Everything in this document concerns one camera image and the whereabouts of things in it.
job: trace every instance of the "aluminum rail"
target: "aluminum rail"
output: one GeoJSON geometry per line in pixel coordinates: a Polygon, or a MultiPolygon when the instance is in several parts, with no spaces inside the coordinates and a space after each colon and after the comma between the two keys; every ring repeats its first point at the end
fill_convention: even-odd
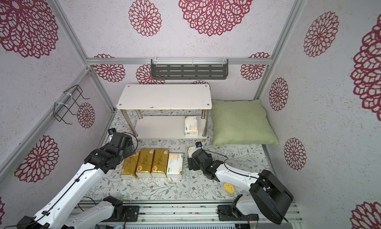
{"type": "Polygon", "coordinates": [[[89,65],[97,64],[151,64],[157,65],[177,65],[177,64],[205,64],[205,65],[222,65],[229,60],[229,64],[262,64],[270,65],[272,59],[267,58],[87,58],[89,65]]]}

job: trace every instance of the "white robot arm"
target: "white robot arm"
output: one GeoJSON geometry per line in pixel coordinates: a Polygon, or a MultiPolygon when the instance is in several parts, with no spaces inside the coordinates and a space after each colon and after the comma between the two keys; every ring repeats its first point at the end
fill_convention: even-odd
{"type": "Polygon", "coordinates": [[[17,229],[88,229],[108,218],[119,220],[123,202],[112,196],[75,217],[69,214],[95,182],[134,153],[131,136],[114,133],[110,143],[90,153],[74,177],[45,207],[34,217],[24,216],[17,229]]]}
{"type": "Polygon", "coordinates": [[[231,204],[234,217],[262,213],[276,224],[285,219],[294,196],[270,171],[264,169],[261,173],[252,173],[220,160],[213,161],[212,155],[202,149],[201,142],[196,143],[193,152],[188,150],[188,154],[191,156],[188,158],[190,170],[202,170],[208,179],[230,183],[250,192],[238,195],[231,204]]]}

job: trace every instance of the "small object on floor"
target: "small object on floor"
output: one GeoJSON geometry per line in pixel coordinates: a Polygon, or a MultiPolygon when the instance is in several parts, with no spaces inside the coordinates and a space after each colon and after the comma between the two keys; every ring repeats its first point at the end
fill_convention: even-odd
{"type": "Polygon", "coordinates": [[[167,178],[181,178],[183,173],[184,153],[169,153],[167,178]]]}
{"type": "Polygon", "coordinates": [[[198,136],[197,116],[185,117],[185,135],[198,136]]]}
{"type": "Polygon", "coordinates": [[[168,165],[169,151],[165,149],[156,149],[154,162],[152,163],[151,175],[153,178],[166,178],[166,168],[168,165]]]}
{"type": "Polygon", "coordinates": [[[224,189],[228,192],[228,193],[231,193],[233,194],[236,190],[234,189],[234,185],[233,184],[229,184],[229,183],[224,183],[224,189]]]}
{"type": "Polygon", "coordinates": [[[151,168],[153,160],[154,149],[142,149],[136,167],[136,176],[139,178],[152,178],[151,168]]]}
{"type": "Polygon", "coordinates": [[[126,158],[121,168],[120,177],[122,179],[137,179],[136,166],[138,164],[140,150],[136,150],[134,155],[126,158]]]}

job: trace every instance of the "leaf pattern floor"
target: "leaf pattern floor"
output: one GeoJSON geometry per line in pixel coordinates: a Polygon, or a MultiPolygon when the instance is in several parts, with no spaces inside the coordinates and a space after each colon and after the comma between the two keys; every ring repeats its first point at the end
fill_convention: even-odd
{"type": "MultiPolygon", "coordinates": [[[[131,121],[136,124],[138,117],[134,111],[128,112],[131,121]]],[[[142,115],[201,115],[198,110],[150,110],[142,111],[142,115]]],[[[125,119],[119,111],[115,114],[110,128],[115,127],[117,132],[131,132],[125,119]]],[[[131,200],[232,200],[243,192],[235,187],[234,194],[228,193],[223,183],[207,179],[200,170],[188,169],[188,154],[190,146],[194,146],[199,140],[139,140],[138,150],[145,148],[169,149],[169,152],[184,153],[182,178],[142,178],[137,180],[123,180],[119,174],[121,165],[109,172],[99,182],[95,183],[86,193],[87,197],[94,200],[102,200],[111,195],[123,201],[131,200]]],[[[248,171],[260,172],[263,169],[270,170],[261,145],[226,145],[212,147],[213,123],[209,116],[208,137],[202,140],[204,149],[226,155],[229,159],[227,164],[248,171]]],[[[213,160],[224,160],[221,155],[213,154],[213,160]]]]}

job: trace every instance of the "wall shelf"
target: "wall shelf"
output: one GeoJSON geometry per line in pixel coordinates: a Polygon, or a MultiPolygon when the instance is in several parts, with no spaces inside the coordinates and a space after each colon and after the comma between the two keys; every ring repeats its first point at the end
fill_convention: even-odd
{"type": "Polygon", "coordinates": [[[128,84],[117,109],[121,110],[138,139],[203,139],[207,137],[208,114],[212,99],[208,84],[128,84]],[[202,110],[198,116],[198,136],[185,136],[185,116],[142,116],[140,110],[202,110]],[[136,127],[126,110],[136,110],[136,127]]]}

